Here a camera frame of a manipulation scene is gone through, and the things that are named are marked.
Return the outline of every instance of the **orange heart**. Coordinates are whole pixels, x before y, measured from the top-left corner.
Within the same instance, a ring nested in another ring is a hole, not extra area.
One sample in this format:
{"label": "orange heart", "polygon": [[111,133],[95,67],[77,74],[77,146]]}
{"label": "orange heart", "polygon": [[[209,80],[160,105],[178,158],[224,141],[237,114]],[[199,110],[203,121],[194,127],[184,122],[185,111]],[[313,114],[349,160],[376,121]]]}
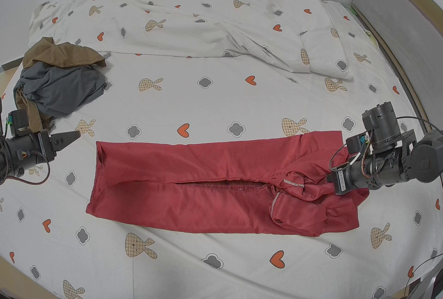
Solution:
{"label": "orange heart", "polygon": [[51,232],[51,229],[49,229],[49,224],[51,224],[51,219],[46,219],[46,220],[43,222],[43,227],[45,228],[45,230],[46,230],[47,233],[50,233],[50,232]]}
{"label": "orange heart", "polygon": [[255,76],[254,76],[254,75],[251,75],[251,76],[248,76],[248,77],[245,79],[245,81],[246,81],[248,84],[251,84],[252,86],[255,86],[255,85],[257,85],[257,82],[255,82],[254,79],[255,79]]}
{"label": "orange heart", "polygon": [[185,123],[180,128],[177,129],[177,133],[180,134],[180,136],[183,136],[184,138],[187,138],[189,136],[189,133],[186,131],[189,128],[189,124]]}
{"label": "orange heart", "polygon": [[284,262],[281,260],[283,255],[284,255],[283,250],[277,251],[276,253],[274,253],[272,255],[269,262],[272,263],[272,265],[276,266],[278,269],[282,269],[282,268],[284,268]]}

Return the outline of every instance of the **brown fabric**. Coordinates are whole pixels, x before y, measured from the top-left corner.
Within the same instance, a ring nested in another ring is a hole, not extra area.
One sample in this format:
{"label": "brown fabric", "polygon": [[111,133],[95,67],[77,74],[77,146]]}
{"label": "brown fabric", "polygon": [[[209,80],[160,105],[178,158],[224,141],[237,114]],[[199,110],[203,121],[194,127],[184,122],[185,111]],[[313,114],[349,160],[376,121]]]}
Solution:
{"label": "brown fabric", "polygon": [[[99,66],[106,66],[104,58],[89,47],[82,47],[70,43],[56,45],[52,37],[40,39],[26,53],[23,58],[23,69],[28,69],[37,61],[68,68],[72,66],[91,65],[96,63]],[[39,112],[34,101],[28,100],[23,95],[23,87],[15,92],[15,103],[18,109],[26,109],[29,118],[29,128],[31,131],[47,129],[52,120],[52,116]]]}
{"label": "brown fabric", "polygon": [[30,68],[37,61],[43,61],[59,68],[71,66],[91,65],[96,63],[106,66],[104,58],[89,47],[82,47],[71,43],[54,44],[52,37],[44,36],[25,53],[23,69]]}

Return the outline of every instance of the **bed frame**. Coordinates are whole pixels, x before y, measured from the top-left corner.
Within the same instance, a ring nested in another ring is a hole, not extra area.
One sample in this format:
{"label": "bed frame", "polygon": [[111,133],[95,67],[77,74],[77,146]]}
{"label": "bed frame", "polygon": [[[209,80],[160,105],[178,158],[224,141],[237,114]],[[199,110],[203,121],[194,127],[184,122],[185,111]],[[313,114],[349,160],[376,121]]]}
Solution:
{"label": "bed frame", "polygon": [[443,9],[433,0],[352,0],[351,6],[374,33],[417,115],[441,124]]}

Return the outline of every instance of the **patterned bed sheet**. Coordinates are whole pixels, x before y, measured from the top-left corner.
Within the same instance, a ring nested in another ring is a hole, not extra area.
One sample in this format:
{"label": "patterned bed sheet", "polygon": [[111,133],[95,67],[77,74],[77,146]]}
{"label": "patterned bed sheet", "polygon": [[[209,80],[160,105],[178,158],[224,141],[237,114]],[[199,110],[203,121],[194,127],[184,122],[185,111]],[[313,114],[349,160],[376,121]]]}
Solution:
{"label": "patterned bed sheet", "polygon": [[[78,129],[81,138],[58,154],[48,182],[0,186],[0,255],[69,299],[375,299],[429,271],[434,261],[414,268],[443,251],[438,181],[371,192],[359,207],[358,229],[318,238],[178,233],[85,213],[98,140],[186,144],[313,130],[341,130],[346,139],[363,130],[361,114],[377,103],[390,100],[398,116],[413,114],[365,31],[339,3],[323,5],[352,65],[352,80],[289,73],[247,55],[221,63],[101,52],[108,79],[103,96],[50,127]],[[6,90],[4,111],[14,109],[18,77],[19,71]],[[400,127],[423,135],[414,120]],[[25,176],[37,181],[45,174],[37,166]]]}

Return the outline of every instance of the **red fabric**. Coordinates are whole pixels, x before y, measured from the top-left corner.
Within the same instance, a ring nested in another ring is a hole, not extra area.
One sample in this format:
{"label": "red fabric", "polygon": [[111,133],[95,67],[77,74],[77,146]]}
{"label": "red fabric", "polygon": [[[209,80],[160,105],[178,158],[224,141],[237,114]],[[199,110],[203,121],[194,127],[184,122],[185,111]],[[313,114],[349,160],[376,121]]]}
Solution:
{"label": "red fabric", "polygon": [[[334,194],[325,176],[341,146],[339,131],[194,145],[97,142],[86,212],[187,233],[348,231],[369,191]],[[334,165],[346,158],[343,148]]]}

